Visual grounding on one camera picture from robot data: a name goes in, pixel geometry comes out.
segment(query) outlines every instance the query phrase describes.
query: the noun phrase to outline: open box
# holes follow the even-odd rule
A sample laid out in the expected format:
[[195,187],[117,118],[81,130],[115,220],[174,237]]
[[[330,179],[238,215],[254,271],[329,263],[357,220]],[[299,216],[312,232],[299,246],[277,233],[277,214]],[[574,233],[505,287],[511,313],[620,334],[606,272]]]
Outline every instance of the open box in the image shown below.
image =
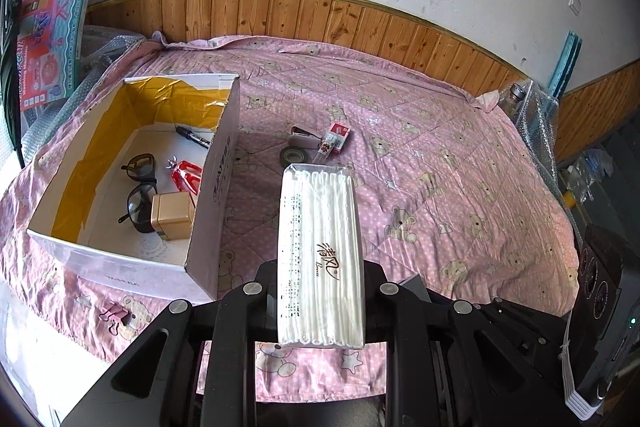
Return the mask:
[[[126,78],[90,109],[31,218],[30,236],[83,279],[163,299],[214,299],[238,140],[237,77]],[[178,135],[176,124],[210,139],[210,148]],[[137,185],[120,166],[141,153],[156,158],[158,193],[177,191],[164,168],[173,156],[203,167],[190,239],[163,241],[128,219],[118,223]]]

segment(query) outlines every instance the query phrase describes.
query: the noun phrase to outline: yellow box lining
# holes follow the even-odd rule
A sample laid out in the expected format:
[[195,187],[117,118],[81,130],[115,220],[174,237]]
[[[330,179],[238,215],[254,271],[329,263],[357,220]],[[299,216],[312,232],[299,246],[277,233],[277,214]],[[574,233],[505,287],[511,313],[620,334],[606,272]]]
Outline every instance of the yellow box lining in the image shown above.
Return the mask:
[[[94,203],[95,189],[134,131],[154,123],[213,130],[230,92],[196,89],[183,80],[161,76],[120,86],[66,184],[51,236],[71,243],[78,241]],[[123,194],[123,210],[126,198],[127,194]]]

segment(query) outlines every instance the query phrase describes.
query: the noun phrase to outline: tape roll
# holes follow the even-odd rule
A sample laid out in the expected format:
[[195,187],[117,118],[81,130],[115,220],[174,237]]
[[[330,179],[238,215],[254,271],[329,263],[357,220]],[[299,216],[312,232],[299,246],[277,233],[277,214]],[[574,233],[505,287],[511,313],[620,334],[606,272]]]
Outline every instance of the tape roll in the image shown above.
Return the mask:
[[309,155],[300,147],[285,147],[280,151],[280,165],[284,168],[289,167],[292,163],[306,163],[309,161]]

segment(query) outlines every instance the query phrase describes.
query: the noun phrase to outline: bed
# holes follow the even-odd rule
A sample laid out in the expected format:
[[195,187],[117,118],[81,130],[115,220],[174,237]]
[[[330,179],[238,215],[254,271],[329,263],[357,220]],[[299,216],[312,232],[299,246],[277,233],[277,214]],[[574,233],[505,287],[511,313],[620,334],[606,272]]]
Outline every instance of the bed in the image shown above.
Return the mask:
[[[561,315],[577,292],[573,231],[497,97],[333,44],[220,37],[134,45],[18,175],[0,200],[0,268],[20,301],[105,362],[167,302],[90,283],[30,241],[26,227],[83,115],[124,76],[233,72],[241,126],[226,202],[220,292],[274,259],[282,166],[292,124],[351,127],[331,163],[353,176],[365,258],[399,282],[419,274],[452,298],[494,296]],[[104,311],[129,311],[114,329]],[[206,369],[205,349],[201,382]],[[291,349],[256,344],[259,401],[326,401],[385,392],[385,346]]]

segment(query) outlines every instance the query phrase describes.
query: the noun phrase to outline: glasses lens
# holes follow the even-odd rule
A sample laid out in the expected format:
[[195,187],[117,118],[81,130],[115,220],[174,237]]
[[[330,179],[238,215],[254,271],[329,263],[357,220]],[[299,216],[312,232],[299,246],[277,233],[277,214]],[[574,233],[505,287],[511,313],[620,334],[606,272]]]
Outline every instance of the glasses lens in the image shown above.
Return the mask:
[[127,201],[129,217],[134,225],[147,225],[151,223],[151,202],[154,194],[157,194],[153,185],[144,184],[137,187]]
[[156,175],[156,159],[152,154],[140,154],[130,159],[126,169],[129,177],[135,180],[154,178]]

